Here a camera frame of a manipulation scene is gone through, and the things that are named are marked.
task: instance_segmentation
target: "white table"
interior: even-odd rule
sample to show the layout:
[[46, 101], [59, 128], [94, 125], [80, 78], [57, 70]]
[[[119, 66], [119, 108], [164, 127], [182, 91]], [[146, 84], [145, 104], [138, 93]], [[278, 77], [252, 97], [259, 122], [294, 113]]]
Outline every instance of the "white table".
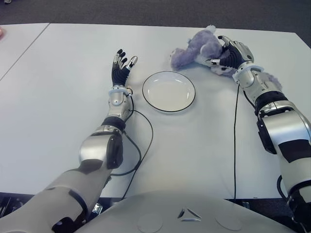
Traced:
[[[136, 109], [152, 122], [155, 138], [128, 195], [159, 189], [187, 189], [233, 197], [233, 122], [237, 86], [207, 67], [181, 73], [196, 88], [185, 112], [166, 115], [151, 108], [142, 84], [151, 74], [170, 70], [170, 53], [187, 46], [201, 29], [147, 26], [50, 24], [0, 82], [0, 191], [34, 194], [65, 170], [79, 165], [81, 142], [108, 111], [111, 63], [119, 48], [138, 63], [128, 80]], [[283, 91], [311, 118], [311, 51], [294, 33], [218, 29], [248, 45], [257, 64], [274, 74]], [[237, 119], [237, 198], [279, 198], [278, 159], [258, 137], [252, 107], [240, 93]], [[144, 152], [148, 124], [139, 115], [128, 134]], [[124, 139], [124, 163], [138, 155]], [[123, 195], [131, 175], [114, 177], [102, 197]]]
[[48, 23], [1, 25], [0, 80], [25, 50], [34, 42]]

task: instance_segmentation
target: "gray carpet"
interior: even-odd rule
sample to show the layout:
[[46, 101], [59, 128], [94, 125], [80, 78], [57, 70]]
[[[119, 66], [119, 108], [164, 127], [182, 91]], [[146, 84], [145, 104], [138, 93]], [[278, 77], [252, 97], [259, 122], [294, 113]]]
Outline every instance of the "gray carpet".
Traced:
[[12, 0], [0, 24], [94, 23], [295, 32], [311, 46], [310, 0]]

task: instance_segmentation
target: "wire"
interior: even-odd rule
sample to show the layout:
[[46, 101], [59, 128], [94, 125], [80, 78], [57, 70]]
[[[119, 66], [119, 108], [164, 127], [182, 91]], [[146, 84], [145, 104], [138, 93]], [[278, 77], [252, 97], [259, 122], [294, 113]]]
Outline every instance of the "wire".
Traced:
[[276, 182], [276, 188], [277, 188], [277, 191], [278, 193], [281, 195], [281, 197], [283, 198], [283, 200], [285, 202], [287, 202], [287, 197], [284, 195], [282, 189], [281, 189], [281, 181], [282, 181], [282, 175], [280, 175], [277, 179], [277, 182]]
[[237, 110], [238, 110], [238, 99], [239, 99], [239, 89], [240, 89], [240, 84], [238, 86], [238, 91], [237, 91], [237, 100], [235, 103], [235, 113], [234, 113], [234, 127], [233, 127], [233, 134], [234, 134], [234, 203], [237, 201], [237, 177], [236, 177], [236, 155], [237, 155], [237, 150], [236, 150], [236, 124], [237, 124]]
[[131, 114], [127, 117], [127, 119], [125, 119], [125, 121], [124, 122], [127, 122], [127, 120], [133, 115], [133, 111], [134, 111], [134, 101], [133, 101], [133, 97], [132, 96], [130, 96], [131, 97], [131, 102], [132, 102], [132, 110], [130, 110], [131, 111]]
[[127, 171], [127, 172], [125, 172], [125, 173], [120, 173], [120, 174], [118, 174], [118, 173], [111, 173], [111, 174], [110, 174], [111, 176], [125, 176], [125, 175], [127, 175], [127, 174], [130, 174], [130, 173], [132, 173], [133, 171], [135, 171], [135, 170], [138, 168], [138, 166], [139, 166], [139, 164], [140, 164], [140, 162], [141, 162], [141, 151], [140, 151], [139, 147], [138, 147], [137, 144], [130, 138], [130, 136], [127, 135], [127, 133], [126, 133], [125, 130], [123, 131], [123, 133], [124, 133], [124, 135], [127, 137], [127, 139], [128, 139], [128, 140], [134, 145], [134, 147], [137, 149], [137, 151], [138, 151], [138, 153], [139, 153], [139, 160], [138, 160], [137, 164], [135, 165], [135, 167], [134, 167], [133, 169], [131, 169], [130, 171]]
[[255, 105], [251, 102], [251, 100], [247, 97], [246, 92], [243, 91], [245, 98], [247, 99], [247, 101], [253, 106], [254, 109], [256, 109]]
[[131, 178], [131, 181], [130, 181], [130, 183], [129, 183], [129, 185], [128, 185], [128, 187], [127, 187], [127, 189], [126, 189], [126, 191], [125, 191], [125, 193], [124, 193], [124, 195], [123, 195], [123, 197], [121, 198], [121, 200], [123, 200], [123, 199], [125, 198], [125, 196], [126, 196], [128, 190], [130, 189], [130, 186], [131, 186], [131, 184], [132, 184], [132, 182], [133, 182], [134, 176], [135, 176], [135, 174], [136, 174], [138, 168], [140, 167], [142, 161], [144, 160], [146, 154], [148, 153], [148, 150], [149, 150], [149, 148], [150, 148], [150, 146], [151, 146], [151, 144], [152, 144], [152, 141], [153, 141], [153, 139], [154, 139], [154, 129], [153, 129], [153, 127], [152, 127], [152, 124], [151, 124], [150, 120], [149, 120], [143, 113], [141, 113], [141, 112], [139, 112], [139, 111], [137, 111], [137, 110], [133, 110], [133, 112], [137, 112], [137, 113], [141, 114], [141, 115], [148, 121], [148, 123], [149, 123], [149, 125], [150, 125], [150, 128], [151, 128], [152, 136], [151, 136], [151, 140], [150, 140], [149, 146], [148, 146], [148, 148], [147, 148], [147, 150], [146, 150], [144, 156], [142, 157], [141, 162], [140, 162], [140, 164], [138, 165], [137, 169], [135, 169], [135, 172], [134, 172], [134, 174], [133, 174], [133, 176], [132, 176], [132, 178]]

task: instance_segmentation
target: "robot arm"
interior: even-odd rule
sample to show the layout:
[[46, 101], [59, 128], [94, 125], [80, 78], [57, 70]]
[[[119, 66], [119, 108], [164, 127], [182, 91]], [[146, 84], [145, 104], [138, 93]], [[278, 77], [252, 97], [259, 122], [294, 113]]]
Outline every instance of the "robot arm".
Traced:
[[102, 125], [81, 145], [80, 166], [61, 174], [22, 208], [0, 219], [0, 232], [74, 232], [85, 223], [112, 169], [123, 161], [122, 133], [128, 115], [128, 90], [124, 87], [133, 57], [123, 66], [125, 52], [119, 50], [112, 68], [109, 112]]
[[219, 36], [230, 55], [209, 60], [210, 65], [236, 68], [234, 80], [255, 106], [259, 136], [265, 149], [277, 154], [287, 189], [287, 204], [294, 220], [311, 231], [311, 124], [269, 80], [263, 68], [254, 64], [247, 46]]

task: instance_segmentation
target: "purple plush toy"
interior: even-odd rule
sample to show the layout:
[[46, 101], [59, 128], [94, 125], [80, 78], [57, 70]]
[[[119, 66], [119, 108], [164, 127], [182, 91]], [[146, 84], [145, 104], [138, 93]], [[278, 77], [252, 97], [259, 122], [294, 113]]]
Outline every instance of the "purple plush toy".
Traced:
[[[171, 54], [171, 67], [173, 70], [179, 70], [183, 66], [192, 62], [197, 62], [203, 65], [206, 64], [206, 60], [209, 59], [221, 59], [229, 55], [229, 51], [223, 51], [223, 47], [220, 44], [217, 37], [214, 35], [216, 27], [213, 25], [207, 26], [204, 30], [199, 31], [194, 35], [193, 39], [188, 41], [188, 48], [175, 49]], [[232, 77], [236, 72], [236, 69], [229, 67], [212, 66], [210, 70], [218, 75]], [[281, 90], [282, 86], [274, 76], [268, 74], [269, 80], [274, 82]]]

